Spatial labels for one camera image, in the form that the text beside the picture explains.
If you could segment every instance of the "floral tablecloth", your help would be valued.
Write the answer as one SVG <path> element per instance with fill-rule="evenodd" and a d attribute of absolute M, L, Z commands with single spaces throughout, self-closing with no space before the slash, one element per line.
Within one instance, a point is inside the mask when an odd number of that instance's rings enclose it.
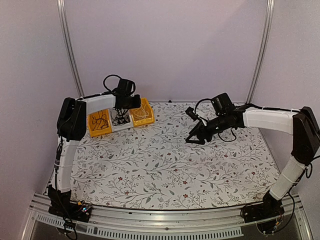
<path fill-rule="evenodd" d="M 77 148 L 71 176 L 73 200 L 135 209 L 203 209 L 252 203 L 279 176 L 257 128 L 234 130 L 186 143 L 195 126 L 185 110 L 194 103 L 152 103 L 154 124 L 90 138 Z M 210 104 L 199 112 L 215 117 Z M 233 139 L 229 130 L 221 137 Z"/>

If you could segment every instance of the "robotic arm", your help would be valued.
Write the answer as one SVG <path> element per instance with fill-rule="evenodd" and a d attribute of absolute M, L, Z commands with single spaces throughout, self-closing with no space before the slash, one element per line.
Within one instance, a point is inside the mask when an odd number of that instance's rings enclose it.
<path fill-rule="evenodd" d="M 88 222 L 91 205 L 83 201 L 70 202 L 71 171 L 77 147 L 87 130 L 87 116 L 104 109 L 140 108 L 139 95 L 132 95 L 135 83 L 120 78 L 117 88 L 78 99 L 66 98 L 57 121 L 58 147 L 54 161 L 54 181 L 48 188 L 51 200 L 49 213 L 73 220 Z"/>
<path fill-rule="evenodd" d="M 187 143 L 205 144 L 213 135 L 220 134 L 229 128 L 255 127 L 270 129 L 293 135 L 293 149 L 289 161 L 279 179 L 263 197 L 263 203 L 243 207 L 245 222 L 254 222 L 278 216 L 284 213 L 281 199 L 294 187 L 314 160 L 320 147 L 320 130 L 310 107 L 300 110 L 258 107 L 244 104 L 238 107 L 231 102 L 226 93 L 211 99 L 216 118 L 206 120 L 189 107 L 186 113 L 198 124 L 190 131 Z"/>

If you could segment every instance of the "metal frame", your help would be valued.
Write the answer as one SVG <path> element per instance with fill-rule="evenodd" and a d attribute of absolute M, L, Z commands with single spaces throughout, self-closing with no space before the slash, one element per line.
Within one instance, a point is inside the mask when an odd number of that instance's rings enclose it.
<path fill-rule="evenodd" d="M 272 17 L 273 17 L 273 13 L 274 13 L 274 5 L 275 5 L 274 0 L 268 0 L 267 7 L 266 7 L 266 13 L 265 13 L 265 20 L 264 20 L 264 27 L 263 27 L 263 34 L 262 34 L 259 55 L 258 55 L 258 59 L 257 59 L 256 65 L 254 68 L 250 90 L 249 90 L 249 93 L 248 93 L 248 96 L 247 96 L 246 102 L 245 102 L 247 104 L 252 102 L 252 99 L 253 99 L 255 91 L 256 91 L 258 79 L 259 79 L 260 72 L 261 72 L 262 63 L 264 61 L 265 52 L 267 49 L 267 43 L 268 43 L 269 33 L 270 33 L 271 23 L 272 23 Z"/>
<path fill-rule="evenodd" d="M 72 44 L 71 44 L 70 32 L 69 32 L 67 14 L 66 14 L 66 7 L 65 7 L 65 0 L 57 0 L 57 5 L 58 5 L 58 12 L 59 12 L 59 17 L 60 17 L 61 29 L 62 29 L 62 33 L 63 33 L 63 39 L 64 39 L 64 43 L 65 43 L 65 48 L 66 48 L 66 51 L 68 54 L 68 59 L 69 59 L 72 75 L 74 78 L 75 87 L 76 87 L 76 90 L 78 92 L 79 97 L 81 97 L 81 96 L 84 96 L 85 93 L 84 93 L 84 89 L 83 89 L 81 81 L 80 81 L 77 63 L 76 63 L 74 51 L 73 51 Z"/>
<path fill-rule="evenodd" d="M 303 239 L 312 240 L 306 215 L 299 196 L 293 195 L 295 200 L 295 215 L 299 220 L 299 230 Z M 290 197 L 282 200 L 285 215 L 290 215 L 293 203 Z M 62 227 L 61 217 L 48 213 L 50 199 L 42 194 L 34 194 L 30 204 L 31 214 L 26 226 L 23 240 L 29 240 L 35 221 L 50 224 L 57 228 Z M 142 239 L 151 240 L 182 240 L 186 236 L 198 236 L 198 240 L 210 239 L 210 234 L 226 234 L 225 239 L 230 238 L 230 232 L 236 231 L 242 235 L 241 227 L 255 224 L 245 223 L 240 217 L 243 205 L 222 208 L 195 209 L 195 210 L 135 210 L 107 206 L 93 206 L 89 223 L 78 222 L 77 232 L 108 239 L 123 239 L 125 234 L 142 236 Z"/>

